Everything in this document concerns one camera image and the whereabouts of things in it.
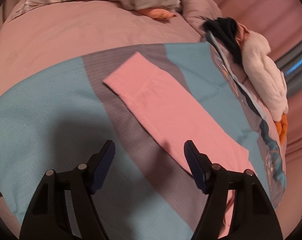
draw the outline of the black fabric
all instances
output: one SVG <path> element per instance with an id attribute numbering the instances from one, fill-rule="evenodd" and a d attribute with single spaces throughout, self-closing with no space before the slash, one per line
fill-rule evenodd
<path id="1" fill-rule="evenodd" d="M 207 20 L 203 24 L 203 29 L 206 32 L 210 31 L 214 37 L 218 38 L 233 55 L 233 61 L 242 66 L 241 49 L 235 38 L 238 24 L 234 19 L 228 17 Z"/>

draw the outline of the gray stripe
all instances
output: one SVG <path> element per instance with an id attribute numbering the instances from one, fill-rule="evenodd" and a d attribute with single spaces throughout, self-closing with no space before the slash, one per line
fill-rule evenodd
<path id="1" fill-rule="evenodd" d="M 113 49 L 82 58 L 92 88 L 103 103 L 124 149 L 150 184 L 194 231 L 207 196 L 197 189 L 192 177 L 153 140 L 121 99 L 102 83 L 136 51 L 169 72 L 187 89 L 183 74 L 167 59 L 162 44 Z M 169 183 L 163 185 L 163 178 Z"/>

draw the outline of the bed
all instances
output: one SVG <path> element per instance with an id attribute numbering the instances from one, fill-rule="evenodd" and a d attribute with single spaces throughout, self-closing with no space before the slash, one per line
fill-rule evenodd
<path id="1" fill-rule="evenodd" d="M 167 24 L 109 1 L 56 3 L 12 19 L 16 5 L 0 32 L 0 191 L 20 223 L 46 170 L 69 170 L 112 139 L 115 162 L 94 196 L 111 238 L 191 237 L 206 198 L 103 84 L 136 52 L 174 77 L 248 151 L 271 203 L 280 204 L 286 144 L 231 54 L 214 38 L 203 40 L 199 22 L 221 13 L 207 4 Z"/>

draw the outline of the white plush bird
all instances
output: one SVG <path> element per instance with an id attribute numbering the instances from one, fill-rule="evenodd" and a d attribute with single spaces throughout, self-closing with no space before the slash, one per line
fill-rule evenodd
<path id="1" fill-rule="evenodd" d="M 250 31 L 241 51 L 244 71 L 269 109 L 272 119 L 279 122 L 282 115 L 288 113 L 287 85 L 283 73 L 267 56 L 271 51 L 267 39 Z"/>

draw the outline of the blue stripe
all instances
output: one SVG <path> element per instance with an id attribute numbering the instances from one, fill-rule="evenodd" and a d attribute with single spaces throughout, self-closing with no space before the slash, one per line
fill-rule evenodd
<path id="1" fill-rule="evenodd" d="M 293 65 L 293 67 L 291 67 L 291 68 L 285 73 L 285 76 L 287 77 L 288 75 L 290 75 L 291 73 L 293 73 L 293 71 L 297 70 L 301 65 L 302 65 L 302 59 L 299 60 L 295 65 Z"/>
<path id="2" fill-rule="evenodd" d="M 248 149 L 249 161 L 270 197 L 259 135 L 251 130 L 239 101 L 212 62 L 210 46 L 208 42 L 165 45 L 168 59 L 181 69 L 192 96 L 232 139 Z"/>
<path id="3" fill-rule="evenodd" d="M 47 169 L 71 170 L 107 139 L 116 155 L 93 198 L 110 238 L 190 239 L 190 227 L 121 146 L 81 58 L 37 73 L 0 98 L 0 190 L 19 222 Z"/>

